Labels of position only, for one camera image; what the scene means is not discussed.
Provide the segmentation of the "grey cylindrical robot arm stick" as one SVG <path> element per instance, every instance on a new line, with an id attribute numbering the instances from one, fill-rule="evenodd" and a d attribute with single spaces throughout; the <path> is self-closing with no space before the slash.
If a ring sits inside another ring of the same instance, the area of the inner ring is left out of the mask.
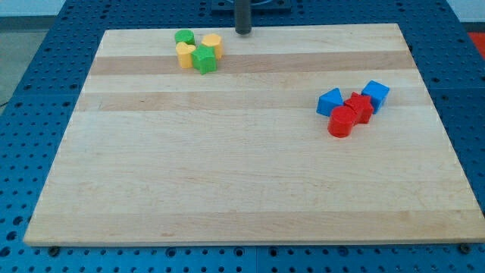
<path id="1" fill-rule="evenodd" d="M 248 35 L 252 31 L 252 7 L 250 0 L 234 1 L 235 31 L 239 35 Z"/>

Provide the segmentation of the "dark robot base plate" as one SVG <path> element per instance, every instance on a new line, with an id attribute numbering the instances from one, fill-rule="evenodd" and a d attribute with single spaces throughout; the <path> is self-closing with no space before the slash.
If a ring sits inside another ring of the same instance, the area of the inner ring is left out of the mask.
<path id="1" fill-rule="evenodd" d="M 290 11 L 291 0 L 251 0 L 252 11 Z M 231 13 L 235 6 L 234 0 L 211 0 L 210 11 L 216 13 Z"/>

